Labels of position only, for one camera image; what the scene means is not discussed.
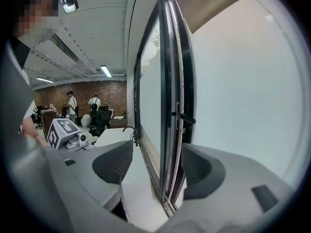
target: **floor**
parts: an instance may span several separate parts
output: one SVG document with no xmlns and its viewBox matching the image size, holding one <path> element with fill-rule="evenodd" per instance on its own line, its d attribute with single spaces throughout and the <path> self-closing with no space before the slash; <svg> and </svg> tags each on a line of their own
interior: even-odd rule
<svg viewBox="0 0 311 233">
<path fill-rule="evenodd" d="M 118 141 L 130 139 L 130 129 L 122 132 L 122 129 L 105 130 L 101 137 L 93 137 L 88 132 L 89 128 L 80 127 L 86 133 L 88 141 L 95 143 L 96 147 L 109 145 Z M 40 136 L 44 137 L 42 129 L 37 129 Z M 156 192 L 150 181 L 147 167 L 143 160 L 139 147 L 133 147 L 133 161 L 122 181 L 124 206 L 128 216 L 128 222 L 143 230 L 154 232 L 167 220 L 168 216 L 159 203 Z"/>
</svg>

